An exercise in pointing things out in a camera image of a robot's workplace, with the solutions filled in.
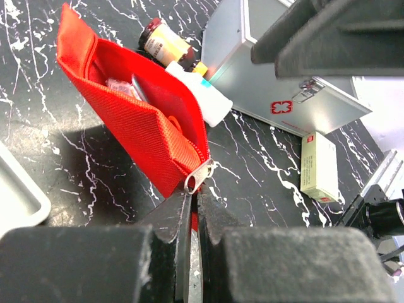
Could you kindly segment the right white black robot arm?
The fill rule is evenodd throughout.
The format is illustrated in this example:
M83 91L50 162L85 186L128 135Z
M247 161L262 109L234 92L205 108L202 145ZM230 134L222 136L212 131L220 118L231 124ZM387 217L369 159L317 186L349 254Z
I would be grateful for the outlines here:
M251 49L254 64L272 63L277 78L303 78L293 101L324 90L324 76L403 75L402 1L295 1ZM403 170L389 153L339 220L374 241L403 234L403 200L379 185Z

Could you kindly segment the red first aid pouch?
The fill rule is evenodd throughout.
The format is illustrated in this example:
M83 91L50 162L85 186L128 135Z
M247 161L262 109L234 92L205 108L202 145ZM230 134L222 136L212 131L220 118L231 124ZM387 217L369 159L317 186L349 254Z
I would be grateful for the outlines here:
M168 198L210 158L201 109L191 91L146 57L101 39L64 4L56 59L73 85ZM135 75L148 103L107 87Z

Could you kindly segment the bandage packets stack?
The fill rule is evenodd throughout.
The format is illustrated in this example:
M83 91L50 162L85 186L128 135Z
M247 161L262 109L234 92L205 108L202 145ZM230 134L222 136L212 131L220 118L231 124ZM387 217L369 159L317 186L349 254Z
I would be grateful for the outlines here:
M131 82L109 78L105 83L107 87L112 90L125 93L126 95L148 103L148 99L134 74L131 76Z

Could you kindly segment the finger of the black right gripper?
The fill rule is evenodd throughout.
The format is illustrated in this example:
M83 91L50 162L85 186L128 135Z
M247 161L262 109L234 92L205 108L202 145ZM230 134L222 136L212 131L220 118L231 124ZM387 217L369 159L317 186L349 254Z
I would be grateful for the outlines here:
M277 78L403 76L403 1L295 1L251 49Z

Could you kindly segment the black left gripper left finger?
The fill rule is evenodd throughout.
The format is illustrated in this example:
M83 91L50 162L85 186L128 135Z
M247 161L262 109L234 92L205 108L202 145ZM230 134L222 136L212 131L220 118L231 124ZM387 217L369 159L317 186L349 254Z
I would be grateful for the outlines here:
M187 302L190 195L134 225L26 227L1 239L2 302Z

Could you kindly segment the brown orange cap bottle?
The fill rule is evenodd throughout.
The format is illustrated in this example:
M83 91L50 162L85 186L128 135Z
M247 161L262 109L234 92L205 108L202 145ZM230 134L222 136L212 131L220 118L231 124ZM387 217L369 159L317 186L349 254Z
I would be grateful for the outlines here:
M145 27L139 38L139 47L167 67L172 61L185 71L204 76L205 64L196 59L194 49L176 34L161 18L154 18Z

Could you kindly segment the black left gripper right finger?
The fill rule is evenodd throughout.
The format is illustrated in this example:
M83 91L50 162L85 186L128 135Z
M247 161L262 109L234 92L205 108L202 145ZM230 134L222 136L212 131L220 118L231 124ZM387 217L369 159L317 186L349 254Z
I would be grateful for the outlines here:
M371 241L346 227L247 227L198 194L204 302L396 302Z

